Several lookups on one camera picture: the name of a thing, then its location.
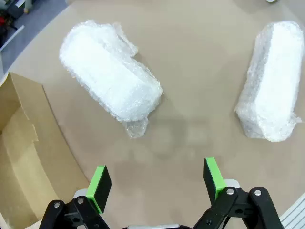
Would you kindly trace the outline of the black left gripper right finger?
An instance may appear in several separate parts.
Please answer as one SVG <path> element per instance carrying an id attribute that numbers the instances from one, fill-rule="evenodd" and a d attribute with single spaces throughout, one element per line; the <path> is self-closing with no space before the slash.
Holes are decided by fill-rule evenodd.
<path id="1" fill-rule="evenodd" d="M 231 218 L 240 218 L 248 229 L 282 229 L 269 192 L 254 187 L 249 192 L 225 183 L 215 158 L 205 158 L 203 178 L 211 207 L 194 229 L 223 229 Z"/>

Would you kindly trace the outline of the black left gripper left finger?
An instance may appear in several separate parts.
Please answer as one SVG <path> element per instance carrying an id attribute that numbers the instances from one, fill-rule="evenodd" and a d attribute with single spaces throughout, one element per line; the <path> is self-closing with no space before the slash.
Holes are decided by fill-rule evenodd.
<path id="1" fill-rule="evenodd" d="M 69 203 L 51 201 L 44 213 L 41 229 L 108 229 L 101 217 L 111 190 L 112 182 L 107 166 L 98 166 L 85 195 L 73 198 Z"/>

